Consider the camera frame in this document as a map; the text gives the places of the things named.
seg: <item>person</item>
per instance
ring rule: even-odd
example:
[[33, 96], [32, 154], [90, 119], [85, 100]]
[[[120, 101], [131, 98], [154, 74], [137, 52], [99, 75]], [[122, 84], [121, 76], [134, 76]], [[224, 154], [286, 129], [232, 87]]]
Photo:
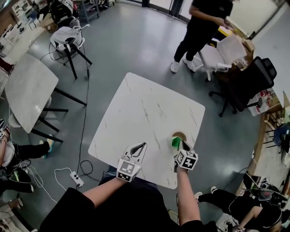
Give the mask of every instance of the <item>person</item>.
[[193, 57], [209, 42], [219, 26], [230, 25], [227, 16], [231, 14], [233, 0], [193, 0], [189, 8], [191, 20], [183, 41], [178, 46], [170, 70], [176, 73], [183, 58], [189, 69], [195, 69]]
[[39, 145], [18, 145], [10, 142], [10, 128], [3, 131], [0, 140], [0, 167], [12, 168], [27, 159], [45, 158], [52, 151], [54, 141], [47, 139]]
[[39, 19], [39, 16], [41, 14], [43, 14], [43, 17], [42, 19], [45, 18], [45, 16], [48, 14], [49, 12], [49, 6], [47, 4], [47, 1], [46, 0], [35, 0], [35, 3], [38, 5], [38, 9], [39, 9], [39, 12], [37, 14], [37, 19]]
[[217, 231], [215, 222], [203, 224], [187, 170], [177, 168], [179, 225], [167, 212], [153, 184], [135, 178], [130, 183], [114, 176], [81, 193], [69, 188], [44, 219], [44, 231]]
[[259, 203], [251, 197], [236, 196], [225, 190], [211, 187], [211, 193], [195, 194], [198, 202], [208, 202], [224, 213], [232, 215], [239, 222], [234, 228], [238, 231], [242, 228], [263, 231], [278, 232], [281, 229], [282, 211], [279, 206], [268, 204], [260, 207]]
[[4, 69], [5, 72], [7, 72], [8, 74], [11, 74], [12, 71], [13, 71], [14, 65], [13, 65], [13, 64], [9, 64], [9, 63], [7, 63], [5, 60], [3, 60], [3, 59], [0, 57], [0, 67], [1, 67], [2, 69]]

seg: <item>table leg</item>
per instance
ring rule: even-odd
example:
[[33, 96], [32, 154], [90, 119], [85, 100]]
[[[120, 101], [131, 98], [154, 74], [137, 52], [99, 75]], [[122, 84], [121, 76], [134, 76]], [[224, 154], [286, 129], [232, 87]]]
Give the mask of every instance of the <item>table leg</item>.
[[48, 135], [48, 134], [45, 134], [45, 133], [43, 133], [43, 132], [41, 132], [41, 131], [38, 131], [38, 130], [36, 130], [36, 129], [32, 129], [32, 130], [31, 130], [31, 133], [36, 134], [36, 135], [39, 135], [39, 136], [42, 136], [42, 137], [44, 137], [44, 138], [47, 138], [47, 139], [50, 139], [50, 140], [53, 140], [53, 141], [57, 141], [57, 142], [63, 143], [62, 140], [60, 140], [60, 139], [58, 139], [58, 138], [56, 138], [56, 137], [50, 136], [50, 135]]
[[43, 108], [42, 111], [53, 111], [53, 112], [68, 112], [67, 109], [55, 109], [55, 108]]
[[60, 89], [58, 89], [58, 88], [55, 88], [54, 91], [55, 91], [55, 92], [58, 92], [58, 93], [61, 94], [61, 95], [64, 95], [65, 97], [67, 97], [67, 98], [69, 98], [69, 99], [72, 99], [73, 101], [78, 102], [78, 103], [80, 103], [80, 104], [82, 104], [82, 105], [84, 105], [84, 106], [87, 105], [87, 104], [84, 103], [83, 101], [81, 101], [81, 100], [79, 100], [79, 99], [73, 97], [72, 95], [69, 95], [68, 93], [66, 93], [66, 92], [64, 92], [64, 91], [62, 91], [62, 90], [60, 90]]
[[66, 48], [65, 50], [65, 53], [67, 54], [68, 56], [68, 61], [72, 67], [72, 72], [73, 72], [73, 75], [74, 75], [74, 78], [77, 79], [77, 74], [76, 74], [76, 70], [74, 70], [74, 65], [73, 65], [73, 61], [72, 61], [72, 58], [71, 58], [71, 54], [69, 53], [69, 50]]
[[76, 47], [76, 45], [71, 45], [74, 50], [76, 50], [77, 53], [81, 55], [89, 64], [92, 64], [92, 62]]
[[41, 121], [43, 124], [49, 126], [51, 129], [55, 130], [56, 132], [59, 132], [59, 129], [58, 128], [56, 128], [55, 126], [51, 125], [44, 118], [39, 117], [38, 120]]

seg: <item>white wall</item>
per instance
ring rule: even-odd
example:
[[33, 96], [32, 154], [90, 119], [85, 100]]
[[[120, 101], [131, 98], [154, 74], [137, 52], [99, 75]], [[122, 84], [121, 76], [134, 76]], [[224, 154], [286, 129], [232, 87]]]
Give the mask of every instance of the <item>white wall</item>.
[[287, 3], [253, 39], [253, 43], [255, 55], [272, 61], [277, 71], [273, 89], [284, 105], [283, 91], [290, 99], [290, 6]]
[[230, 20], [245, 34], [252, 34], [278, 9], [272, 0], [240, 0], [234, 2]]

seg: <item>white table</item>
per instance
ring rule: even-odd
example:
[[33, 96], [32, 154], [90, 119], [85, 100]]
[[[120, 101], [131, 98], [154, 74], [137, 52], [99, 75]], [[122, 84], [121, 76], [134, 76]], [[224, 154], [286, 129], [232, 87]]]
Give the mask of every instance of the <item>white table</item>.
[[88, 153], [117, 167], [126, 147], [146, 142], [147, 150], [139, 178], [174, 189], [174, 155], [168, 137], [186, 134], [194, 146], [205, 108], [164, 86], [126, 74], [92, 140]]
[[[5, 86], [5, 93], [15, 118], [27, 133], [32, 132], [62, 142], [62, 140], [33, 129], [37, 120], [40, 120], [58, 131], [57, 128], [39, 117], [52, 92], [56, 91], [85, 106], [87, 104], [57, 89], [57, 83], [58, 78], [42, 62], [31, 55], [25, 54], [15, 65]], [[64, 109], [45, 110], [68, 111]]]

